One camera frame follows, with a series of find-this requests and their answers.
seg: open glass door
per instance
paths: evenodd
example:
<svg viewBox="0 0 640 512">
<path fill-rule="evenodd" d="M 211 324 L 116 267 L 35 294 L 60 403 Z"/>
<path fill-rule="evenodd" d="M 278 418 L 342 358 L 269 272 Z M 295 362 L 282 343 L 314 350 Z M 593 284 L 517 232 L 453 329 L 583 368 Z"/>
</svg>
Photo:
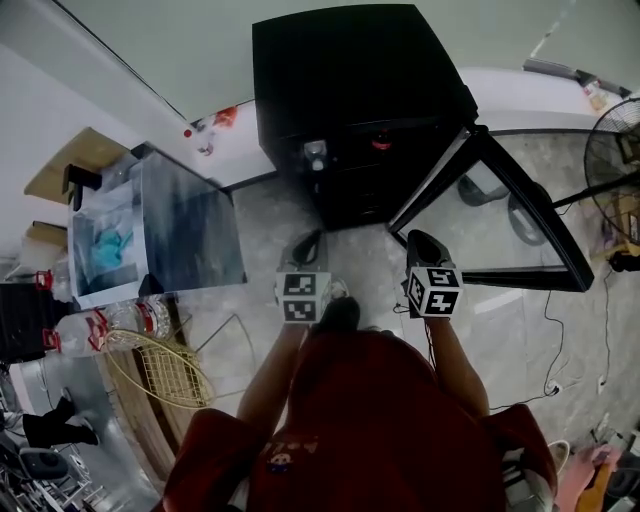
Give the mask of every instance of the open glass door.
<svg viewBox="0 0 640 512">
<path fill-rule="evenodd" d="M 593 272 L 546 192 L 489 135 L 464 130 L 389 223 L 447 247 L 466 284 L 584 292 Z"/>
</svg>

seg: black door frame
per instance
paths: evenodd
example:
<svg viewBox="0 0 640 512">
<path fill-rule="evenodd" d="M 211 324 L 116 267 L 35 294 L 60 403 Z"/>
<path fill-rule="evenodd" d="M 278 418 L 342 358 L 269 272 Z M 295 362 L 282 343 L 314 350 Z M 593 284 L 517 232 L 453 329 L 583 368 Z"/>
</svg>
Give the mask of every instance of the black door frame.
<svg viewBox="0 0 640 512">
<path fill-rule="evenodd" d="M 484 162 L 527 211 L 564 264 L 555 267 L 505 268 L 463 271 L 467 284 L 585 292 L 594 276 L 588 261 L 569 233 L 548 196 L 529 178 L 513 157 L 489 134 L 486 126 L 474 126 L 462 146 L 437 170 L 427 176 L 428 183 L 408 206 L 387 226 L 391 235 L 406 248 L 400 230 L 433 203 L 473 165 Z"/>
</svg>

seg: red shirt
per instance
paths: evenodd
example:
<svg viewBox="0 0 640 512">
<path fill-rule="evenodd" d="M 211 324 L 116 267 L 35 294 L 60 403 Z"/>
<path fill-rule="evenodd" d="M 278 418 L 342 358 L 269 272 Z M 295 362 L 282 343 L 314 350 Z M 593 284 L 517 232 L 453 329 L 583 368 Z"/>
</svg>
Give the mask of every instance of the red shirt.
<svg viewBox="0 0 640 512">
<path fill-rule="evenodd" d="M 252 512 L 503 511 L 502 455 L 523 446 L 525 465 L 555 491 L 528 408 L 474 419 L 403 341 L 323 334 L 303 345 L 287 421 L 266 445 L 220 411 L 196 414 L 163 504 L 166 512 L 221 510 L 250 474 Z"/>
</svg>

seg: black and white marker cube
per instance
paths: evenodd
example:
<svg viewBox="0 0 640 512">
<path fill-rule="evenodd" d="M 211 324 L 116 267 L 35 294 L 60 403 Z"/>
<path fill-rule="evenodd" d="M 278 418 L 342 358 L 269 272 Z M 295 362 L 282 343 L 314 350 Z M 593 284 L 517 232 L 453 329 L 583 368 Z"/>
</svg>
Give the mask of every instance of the black and white marker cube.
<svg viewBox="0 0 640 512">
<path fill-rule="evenodd" d="M 450 317 L 462 297 L 462 274 L 453 268 L 413 267 L 407 296 L 420 316 Z"/>
<path fill-rule="evenodd" d="M 331 299 L 331 273 L 278 272 L 276 295 L 285 324 L 317 323 Z"/>
</svg>

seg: black cabinet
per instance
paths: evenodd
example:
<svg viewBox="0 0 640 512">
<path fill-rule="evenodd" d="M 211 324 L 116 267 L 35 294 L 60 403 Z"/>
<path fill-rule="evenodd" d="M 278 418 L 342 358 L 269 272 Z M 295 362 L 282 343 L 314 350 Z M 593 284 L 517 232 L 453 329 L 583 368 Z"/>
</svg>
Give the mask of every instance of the black cabinet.
<svg viewBox="0 0 640 512">
<path fill-rule="evenodd" d="M 477 107 L 415 6 L 256 23 L 260 145 L 327 229 L 389 221 Z"/>
</svg>

